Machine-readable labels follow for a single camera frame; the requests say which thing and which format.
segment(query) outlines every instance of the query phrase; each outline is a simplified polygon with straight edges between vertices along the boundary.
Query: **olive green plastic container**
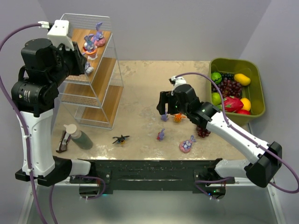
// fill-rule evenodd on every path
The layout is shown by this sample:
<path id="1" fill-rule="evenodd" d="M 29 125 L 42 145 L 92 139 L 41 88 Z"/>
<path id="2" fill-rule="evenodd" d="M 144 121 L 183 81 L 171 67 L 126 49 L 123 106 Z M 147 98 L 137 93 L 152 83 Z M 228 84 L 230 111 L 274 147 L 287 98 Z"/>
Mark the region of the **olive green plastic container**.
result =
<path id="1" fill-rule="evenodd" d="M 250 115 L 229 113 L 226 112 L 228 118 L 239 126 L 243 126 L 251 120 L 261 117 L 265 113 L 265 102 L 263 98 L 263 90 L 261 79 L 257 67 L 245 60 L 216 58 L 210 62 L 209 74 L 211 77 L 212 72 L 229 72 L 229 73 L 242 73 L 251 79 L 248 86 L 242 87 L 242 97 L 247 98 L 251 102 Z M 212 89 L 211 83 L 207 80 L 206 83 L 207 100 L 212 102 Z"/>

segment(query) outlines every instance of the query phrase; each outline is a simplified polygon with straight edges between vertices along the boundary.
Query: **bottle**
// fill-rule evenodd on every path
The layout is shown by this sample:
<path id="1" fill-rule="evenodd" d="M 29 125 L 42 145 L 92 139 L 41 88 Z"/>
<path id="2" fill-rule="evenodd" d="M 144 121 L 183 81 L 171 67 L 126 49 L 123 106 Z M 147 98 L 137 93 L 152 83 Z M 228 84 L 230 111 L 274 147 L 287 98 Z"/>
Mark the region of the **bottle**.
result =
<path id="1" fill-rule="evenodd" d="M 77 129 L 74 124 L 64 125 L 66 132 L 71 135 L 71 139 L 76 143 L 81 149 L 91 149 L 93 147 L 93 142 L 90 138 L 83 132 Z"/>

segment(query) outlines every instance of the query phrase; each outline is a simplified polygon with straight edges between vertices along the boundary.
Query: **white bottle cap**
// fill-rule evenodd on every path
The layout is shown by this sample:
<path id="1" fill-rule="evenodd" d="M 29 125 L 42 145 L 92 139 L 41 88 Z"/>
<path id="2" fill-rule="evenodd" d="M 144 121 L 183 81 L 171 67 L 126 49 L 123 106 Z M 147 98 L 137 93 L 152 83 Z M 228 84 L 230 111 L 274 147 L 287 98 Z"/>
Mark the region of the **white bottle cap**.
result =
<path id="1" fill-rule="evenodd" d="M 65 130 L 68 134 L 70 134 L 72 137 L 77 137 L 80 135 L 80 131 L 77 129 L 77 126 L 75 124 L 70 125 L 64 125 Z"/>

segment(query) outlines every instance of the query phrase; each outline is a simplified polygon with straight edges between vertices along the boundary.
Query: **white wall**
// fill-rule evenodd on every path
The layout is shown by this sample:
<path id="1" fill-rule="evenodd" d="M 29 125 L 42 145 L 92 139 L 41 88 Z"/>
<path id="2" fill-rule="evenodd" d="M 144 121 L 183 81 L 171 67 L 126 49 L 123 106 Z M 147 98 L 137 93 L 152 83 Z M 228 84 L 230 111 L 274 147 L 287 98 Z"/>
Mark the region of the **white wall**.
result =
<path id="1" fill-rule="evenodd" d="M 272 0 L 241 58 L 260 69 L 265 115 L 252 123 L 253 132 L 283 147 L 283 158 L 299 173 L 299 1 Z M 291 173 L 281 168 L 277 184 L 296 189 Z M 299 220 L 299 194 L 279 193 L 288 224 Z"/>
<path id="2" fill-rule="evenodd" d="M 110 16 L 121 60 L 238 58 L 271 0 L 39 0 L 49 20 Z"/>
<path id="3" fill-rule="evenodd" d="M 37 0 L 6 0 L 0 7 L 0 39 L 20 26 L 45 20 Z M 10 93 L 23 65 L 21 49 L 26 41 L 45 37 L 46 30 L 30 28 L 11 38 L 0 53 L 0 74 Z M 0 93 L 0 223 L 15 224 L 23 206 L 28 183 L 17 181 L 14 173 L 22 167 L 21 129 L 10 104 Z"/>

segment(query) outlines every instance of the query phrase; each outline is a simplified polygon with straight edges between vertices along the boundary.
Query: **green fruit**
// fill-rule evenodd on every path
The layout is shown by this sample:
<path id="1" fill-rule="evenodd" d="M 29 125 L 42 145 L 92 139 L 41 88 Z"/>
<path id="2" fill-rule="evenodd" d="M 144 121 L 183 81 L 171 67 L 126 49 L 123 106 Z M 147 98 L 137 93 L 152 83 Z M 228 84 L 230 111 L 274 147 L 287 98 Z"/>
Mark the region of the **green fruit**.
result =
<path id="1" fill-rule="evenodd" d="M 222 80 L 222 76 L 219 72 L 213 72 L 211 74 L 211 79 L 213 80 L 213 82 L 215 82 L 216 84 L 219 84 Z"/>
<path id="2" fill-rule="evenodd" d="M 219 105 L 221 103 L 220 94 L 217 92 L 212 93 L 212 104 Z"/>

